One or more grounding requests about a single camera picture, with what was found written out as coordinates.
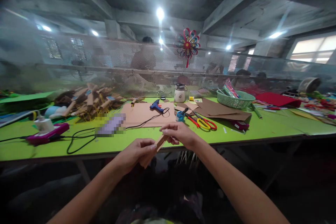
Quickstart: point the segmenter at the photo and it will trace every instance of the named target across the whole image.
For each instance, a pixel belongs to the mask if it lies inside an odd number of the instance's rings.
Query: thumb
[[[155,149],[156,149],[155,144],[148,145],[148,146],[145,146],[143,148],[140,148],[140,150],[138,151],[138,154],[139,154],[139,156],[144,156],[144,155],[147,155],[149,153],[152,153]]]

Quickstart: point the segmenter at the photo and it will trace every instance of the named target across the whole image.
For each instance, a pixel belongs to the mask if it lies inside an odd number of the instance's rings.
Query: hand
[[[155,141],[151,138],[137,138],[114,159],[113,163],[123,175],[129,173],[139,158],[155,151]]]
[[[160,131],[162,131],[164,135],[170,136],[167,142],[172,145],[178,145],[180,141],[188,150],[193,150],[197,142],[201,140],[201,138],[183,122],[168,123],[161,127]]]

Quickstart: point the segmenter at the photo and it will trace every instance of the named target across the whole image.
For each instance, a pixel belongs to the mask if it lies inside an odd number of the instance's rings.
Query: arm
[[[170,123],[160,130],[165,135],[173,137],[168,142],[178,144],[177,140],[179,140],[199,157],[245,224],[289,223],[259,187],[227,162],[184,123]]]
[[[137,164],[141,156],[155,151],[153,139],[135,139],[120,152],[97,176],[49,222],[89,223],[112,190]]]

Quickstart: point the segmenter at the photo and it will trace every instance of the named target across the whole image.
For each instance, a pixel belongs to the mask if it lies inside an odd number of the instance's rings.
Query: paper flower decoration
[[[186,68],[189,65],[189,59],[191,59],[193,55],[198,54],[197,49],[200,47],[200,45],[197,43],[197,41],[199,41],[199,39],[200,38],[196,35],[196,31],[190,31],[189,28],[184,29],[183,36],[181,34],[176,36],[176,54],[181,59],[187,59]]]

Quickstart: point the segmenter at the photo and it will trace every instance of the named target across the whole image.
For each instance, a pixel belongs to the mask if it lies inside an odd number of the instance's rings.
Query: concrete ceiling
[[[16,0],[19,8],[69,31],[108,36],[105,20],[116,20],[126,38],[161,34],[172,43],[185,27],[202,47],[224,49],[263,41],[276,31],[290,36],[336,25],[336,0]],[[162,25],[155,11],[165,11]]]

